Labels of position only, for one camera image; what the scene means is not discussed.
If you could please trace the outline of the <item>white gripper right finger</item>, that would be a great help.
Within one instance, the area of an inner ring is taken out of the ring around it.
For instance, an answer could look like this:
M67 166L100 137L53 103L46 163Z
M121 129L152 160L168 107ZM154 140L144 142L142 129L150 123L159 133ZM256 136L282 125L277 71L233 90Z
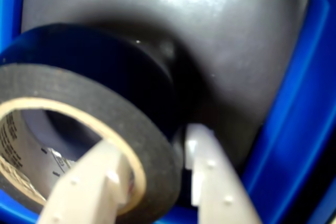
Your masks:
M192 172L191 204L198 223L261 223L238 174L212 130L186 128L185 168Z

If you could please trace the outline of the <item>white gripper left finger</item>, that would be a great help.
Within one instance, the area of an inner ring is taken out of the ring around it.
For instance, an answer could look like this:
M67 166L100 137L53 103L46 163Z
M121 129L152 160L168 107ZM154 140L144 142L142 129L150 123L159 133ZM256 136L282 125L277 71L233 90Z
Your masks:
M129 200L131 167L124 154L100 141L60 177L39 223L115 223Z

